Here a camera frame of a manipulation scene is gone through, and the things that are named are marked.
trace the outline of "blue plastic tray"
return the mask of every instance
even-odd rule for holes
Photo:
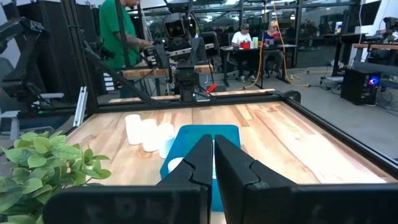
[[[221,134],[230,140],[233,144],[241,148],[239,140],[239,128],[235,125],[185,125],[175,138],[173,146],[160,168],[160,176],[162,179],[169,174],[167,164],[175,158],[185,157],[194,147],[204,134],[211,134],[213,139],[216,134]],[[213,179],[211,210],[215,212],[223,212],[223,204],[221,203],[220,191],[218,190],[217,180]]]

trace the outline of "computer monitor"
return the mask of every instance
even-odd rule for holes
[[[374,20],[380,8],[380,3],[381,0],[362,5],[362,10],[361,10],[362,26],[370,26],[374,24]]]

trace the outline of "artificial plant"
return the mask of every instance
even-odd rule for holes
[[[0,223],[41,224],[44,205],[52,195],[71,186],[95,185],[88,182],[111,175],[101,168],[107,156],[67,145],[61,132],[48,134],[26,133],[14,148],[2,148],[14,167],[11,176],[0,177]]]

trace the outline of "green shirt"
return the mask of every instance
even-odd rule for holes
[[[125,32],[136,37],[136,30],[124,6],[122,6],[122,14]],[[124,63],[123,45],[115,36],[115,33],[119,32],[119,22],[114,0],[105,0],[101,5],[99,9],[99,28],[104,47],[115,53],[115,58],[105,61],[105,64],[112,69],[123,68],[126,64]],[[130,65],[134,66],[139,62],[139,47],[129,47],[128,51]]]

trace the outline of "white cup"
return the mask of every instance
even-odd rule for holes
[[[155,119],[141,121],[142,146],[146,152],[159,150],[159,140]]]
[[[139,114],[130,114],[125,117],[126,133],[129,144],[136,145],[142,142],[141,117]]]
[[[169,169],[169,173],[171,173],[179,164],[182,162],[182,157],[178,157],[175,159],[172,159],[169,164],[167,164],[167,168]]]
[[[159,156],[166,159],[175,140],[174,126],[170,123],[161,124],[157,127],[159,137]]]
[[[141,122],[141,116],[139,114],[130,114],[124,118],[126,125],[136,124]]]

